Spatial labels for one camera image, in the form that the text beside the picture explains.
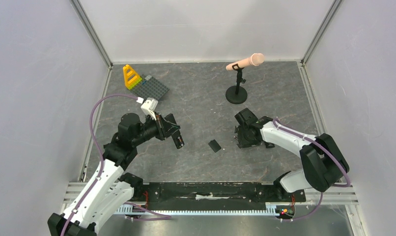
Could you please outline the black remote with buttons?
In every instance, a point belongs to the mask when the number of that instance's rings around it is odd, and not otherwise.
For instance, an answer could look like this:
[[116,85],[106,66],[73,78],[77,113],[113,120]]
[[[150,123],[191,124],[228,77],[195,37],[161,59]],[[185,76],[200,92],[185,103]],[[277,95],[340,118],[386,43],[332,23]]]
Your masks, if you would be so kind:
[[269,142],[264,142],[265,143],[265,147],[266,148],[274,148],[275,145],[273,143],[269,143]]

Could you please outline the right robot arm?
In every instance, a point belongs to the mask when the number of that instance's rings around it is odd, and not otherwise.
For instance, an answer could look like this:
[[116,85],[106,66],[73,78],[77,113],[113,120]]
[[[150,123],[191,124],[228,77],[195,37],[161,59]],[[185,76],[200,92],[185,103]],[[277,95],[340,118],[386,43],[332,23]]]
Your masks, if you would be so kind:
[[333,137],[323,133],[319,136],[291,129],[277,118],[258,118],[245,108],[235,115],[235,128],[239,148],[265,144],[267,148],[279,146],[298,156],[302,168],[290,171],[276,179],[274,196],[285,201],[293,192],[315,189],[325,192],[330,187],[349,187],[349,165]]

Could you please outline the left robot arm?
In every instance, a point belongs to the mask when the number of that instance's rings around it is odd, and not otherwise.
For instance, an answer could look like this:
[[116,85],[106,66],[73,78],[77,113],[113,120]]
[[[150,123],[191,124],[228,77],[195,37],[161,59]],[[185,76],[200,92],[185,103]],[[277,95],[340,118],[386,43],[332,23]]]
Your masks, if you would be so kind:
[[143,197],[142,179],[126,173],[137,156],[137,147],[152,138],[172,137],[177,149],[184,146],[180,126],[173,114],[147,115],[145,121],[135,113],[122,116],[118,131],[104,145],[99,166],[84,189],[62,214],[53,213],[48,228],[53,236],[95,236],[125,202]]

